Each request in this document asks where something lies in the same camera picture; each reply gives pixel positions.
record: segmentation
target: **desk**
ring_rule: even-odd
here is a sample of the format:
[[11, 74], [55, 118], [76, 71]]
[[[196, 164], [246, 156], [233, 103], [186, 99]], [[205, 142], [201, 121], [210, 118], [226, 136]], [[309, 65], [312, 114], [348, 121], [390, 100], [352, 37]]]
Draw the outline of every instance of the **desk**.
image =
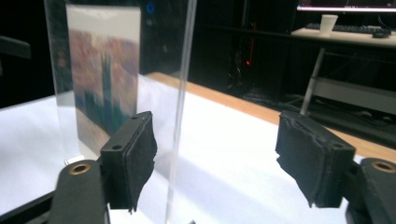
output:
[[[372, 38], [371, 35], [332, 32], [329, 36], [322, 36], [319, 34], [319, 30], [305, 28], [291, 32], [291, 34], [295, 36], [340, 41], [350, 44], [374, 45], [379, 46], [380, 48], [396, 47], [396, 35], [391, 35], [390, 38], [376, 39]], [[317, 62], [305, 93], [301, 114], [306, 113], [313, 94], [347, 104], [358, 105], [390, 114], [396, 114], [396, 92], [383, 91], [318, 77], [318, 71], [320, 69], [325, 51], [325, 47], [322, 47], [319, 51]]]
[[[145, 82], [146, 87], [159, 84], [175, 91], [174, 87], [178, 86], [177, 79], [163, 74], [141, 77], [140, 82]], [[7, 133], [3, 135], [6, 138], [0, 140], [3, 170], [0, 211], [4, 213], [9, 209], [8, 203], [16, 198], [26, 200], [26, 194], [35, 189], [42, 193], [52, 190], [64, 158], [57, 148], [61, 133], [56, 128], [54, 97], [6, 108], [0, 113], [3, 124], [0, 129]], [[278, 167], [275, 154], [278, 116], [275, 110], [187, 84], [174, 185], [173, 223], [189, 223], [193, 219], [197, 223], [346, 223], [346, 203], [340, 209], [309, 208], [294, 180]], [[8, 128], [16, 123], [18, 127]], [[336, 133], [357, 147], [362, 156], [396, 161], [395, 150]], [[41, 146], [40, 143], [47, 143], [48, 147], [42, 147], [32, 159], [32, 152], [28, 153], [30, 146]], [[12, 156], [15, 148], [23, 149], [18, 157]], [[167, 162], [166, 157], [157, 158], [137, 213], [129, 217], [126, 211], [112, 211], [112, 223], [163, 223], [163, 209], [169, 203]], [[24, 176], [31, 167], [37, 168], [30, 176]], [[5, 191], [3, 183], [8, 182]]]

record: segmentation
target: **keyboard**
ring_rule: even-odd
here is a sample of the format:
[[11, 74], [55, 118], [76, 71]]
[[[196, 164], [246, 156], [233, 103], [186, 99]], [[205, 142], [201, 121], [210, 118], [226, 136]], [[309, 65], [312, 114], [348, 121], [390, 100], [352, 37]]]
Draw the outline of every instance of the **keyboard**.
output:
[[[319, 30], [320, 23], [308, 23], [305, 26], [305, 28]], [[334, 28], [332, 28], [332, 30], [338, 32], [358, 33], [358, 34], [367, 34], [367, 35], [371, 35], [376, 32], [384, 32], [389, 35], [391, 33], [390, 29], [383, 29], [372, 26], [353, 26], [353, 25], [337, 25], [337, 24], [334, 25]]]

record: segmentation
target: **computer mouse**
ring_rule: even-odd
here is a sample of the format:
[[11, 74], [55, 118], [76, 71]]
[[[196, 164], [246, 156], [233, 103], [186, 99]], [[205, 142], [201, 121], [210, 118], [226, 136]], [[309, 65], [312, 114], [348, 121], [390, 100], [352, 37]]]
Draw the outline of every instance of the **computer mouse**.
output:
[[373, 33], [373, 38], [388, 38], [389, 32], [377, 31]]

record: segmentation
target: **cup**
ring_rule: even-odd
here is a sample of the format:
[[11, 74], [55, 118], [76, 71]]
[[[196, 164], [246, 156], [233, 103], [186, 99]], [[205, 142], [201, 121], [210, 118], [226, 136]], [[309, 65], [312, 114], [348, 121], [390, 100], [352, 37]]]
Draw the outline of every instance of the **cup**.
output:
[[320, 35], [330, 35], [337, 19], [337, 15], [322, 15], [320, 22]]

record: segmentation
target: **computer screen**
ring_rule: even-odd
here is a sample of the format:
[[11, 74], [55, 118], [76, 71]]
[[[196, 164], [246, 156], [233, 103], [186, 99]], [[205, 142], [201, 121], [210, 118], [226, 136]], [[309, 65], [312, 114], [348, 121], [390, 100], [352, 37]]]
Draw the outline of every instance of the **computer screen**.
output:
[[299, 0], [297, 10], [326, 12], [396, 12], [396, 0]]

